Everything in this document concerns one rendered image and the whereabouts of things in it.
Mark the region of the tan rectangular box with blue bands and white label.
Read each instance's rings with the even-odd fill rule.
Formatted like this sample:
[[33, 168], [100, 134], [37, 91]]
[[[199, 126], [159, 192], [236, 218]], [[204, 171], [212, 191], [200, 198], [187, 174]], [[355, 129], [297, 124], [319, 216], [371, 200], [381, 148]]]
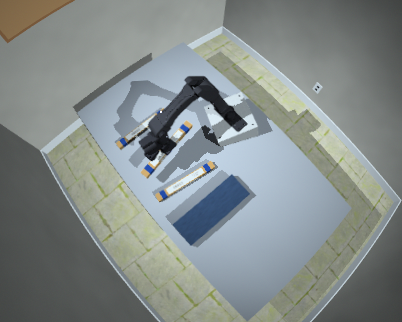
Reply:
[[190, 183], [194, 182], [198, 178], [202, 177], [203, 175], [207, 174], [211, 170], [215, 168], [212, 161], [206, 163], [202, 167], [198, 168], [197, 170], [193, 171], [192, 173], [188, 174], [184, 178], [180, 179], [179, 181], [175, 182], [174, 184], [170, 185], [166, 189], [160, 191], [155, 196], [159, 202], [163, 201], [164, 199], [168, 198], [172, 194], [176, 193], [177, 191], [181, 190], [185, 186], [189, 185]]

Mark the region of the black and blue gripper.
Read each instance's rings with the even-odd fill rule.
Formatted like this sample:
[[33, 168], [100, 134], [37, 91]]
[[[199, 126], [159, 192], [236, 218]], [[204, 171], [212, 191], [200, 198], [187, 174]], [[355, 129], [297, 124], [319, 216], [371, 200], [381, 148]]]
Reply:
[[[170, 138], [167, 143], [169, 145], [169, 148], [167, 149], [167, 151], [165, 153], [164, 152], [163, 153], [168, 156], [171, 153], [171, 151], [177, 146], [177, 144]], [[167, 143], [165, 143], [165, 144], [167, 144]], [[160, 145], [165, 145], [165, 144], [160, 144]]]

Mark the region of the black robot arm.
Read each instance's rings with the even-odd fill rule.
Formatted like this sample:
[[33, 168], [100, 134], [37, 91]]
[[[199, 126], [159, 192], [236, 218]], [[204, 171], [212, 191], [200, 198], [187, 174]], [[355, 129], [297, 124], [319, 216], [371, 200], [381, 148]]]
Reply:
[[[237, 132], [242, 130], [247, 125], [246, 121], [244, 121], [235, 112], [231, 105], [228, 105], [225, 102], [225, 100], [220, 96], [219, 90], [205, 76], [188, 76], [184, 81], [186, 84], [180, 93], [165, 109], [163, 109], [149, 121], [148, 127], [152, 132], [150, 131], [147, 133], [147, 136], [138, 141], [145, 152], [144, 155], [152, 162], [156, 159], [160, 149], [165, 153], [169, 148], [167, 143], [169, 140], [168, 132], [171, 130], [171, 126], [173, 125], [174, 121], [192, 102], [199, 97], [208, 102], [212, 101], [210, 103], [213, 105], [214, 110], [225, 118], [225, 120]], [[235, 126], [233, 124], [235, 124]]]

